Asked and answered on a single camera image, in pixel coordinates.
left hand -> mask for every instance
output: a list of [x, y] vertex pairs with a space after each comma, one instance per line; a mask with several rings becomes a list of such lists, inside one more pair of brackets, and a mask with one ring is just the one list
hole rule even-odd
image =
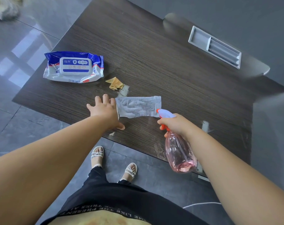
[[119, 122], [118, 114], [116, 109], [116, 101], [114, 98], [109, 98], [107, 94], [102, 96], [102, 101], [99, 96], [95, 97], [95, 106], [87, 104], [91, 116], [103, 117], [109, 129], [118, 128], [121, 130], [125, 129], [124, 124]]

foot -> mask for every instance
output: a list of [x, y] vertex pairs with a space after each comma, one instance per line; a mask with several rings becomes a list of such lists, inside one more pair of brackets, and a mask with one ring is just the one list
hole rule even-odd
[[94, 168], [95, 166], [102, 166], [102, 156], [95, 156], [97, 153], [104, 153], [103, 147], [99, 146], [93, 150], [93, 154], [91, 157], [91, 166]]
[[[134, 173], [137, 172], [136, 170], [136, 167], [135, 167], [135, 164], [134, 163], [131, 163], [128, 168], [130, 168]], [[129, 182], [131, 182], [133, 180], [133, 176], [135, 176], [134, 173], [132, 173], [132, 175], [130, 175], [129, 173], [125, 172], [124, 175], [122, 176], [121, 180], [124, 179], [124, 180], [127, 180]]]

hand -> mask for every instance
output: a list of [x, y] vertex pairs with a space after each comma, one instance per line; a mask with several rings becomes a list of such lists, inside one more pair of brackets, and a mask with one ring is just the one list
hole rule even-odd
[[158, 120], [158, 124], [168, 126], [170, 130], [187, 139], [187, 133], [195, 125], [179, 114], [174, 115], [176, 116], [174, 118], [161, 118]]
[[92, 116], [100, 116], [103, 117], [109, 129], [118, 128], [120, 130], [124, 130], [125, 126], [119, 122], [118, 114], [116, 109], [116, 101], [114, 98], [109, 98], [107, 94], [102, 96], [102, 100], [99, 96], [95, 97], [95, 106], [91, 106], [87, 104], [87, 108], [89, 109]]

gray tile floor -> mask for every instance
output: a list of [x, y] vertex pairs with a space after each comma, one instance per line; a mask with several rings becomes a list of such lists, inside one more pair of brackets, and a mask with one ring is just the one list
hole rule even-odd
[[[0, 156], [68, 126], [11, 100], [79, 17], [91, 0], [30, 0], [16, 21], [0, 22]], [[130, 162], [138, 165], [134, 180], [148, 191], [180, 206], [218, 201], [210, 184], [195, 174], [179, 175], [159, 159], [101, 138], [107, 179], [116, 182]], [[79, 189], [91, 169], [90, 156], [37, 224], [56, 214]], [[232, 224], [221, 205], [197, 205], [188, 210], [209, 224]]]

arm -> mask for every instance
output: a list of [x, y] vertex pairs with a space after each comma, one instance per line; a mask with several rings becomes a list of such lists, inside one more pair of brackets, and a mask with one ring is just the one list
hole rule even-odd
[[102, 134], [125, 128], [108, 95], [87, 107], [91, 117], [0, 157], [0, 224], [35, 224]]
[[158, 123], [187, 139], [224, 209], [237, 225], [284, 224], [284, 191], [183, 116]]

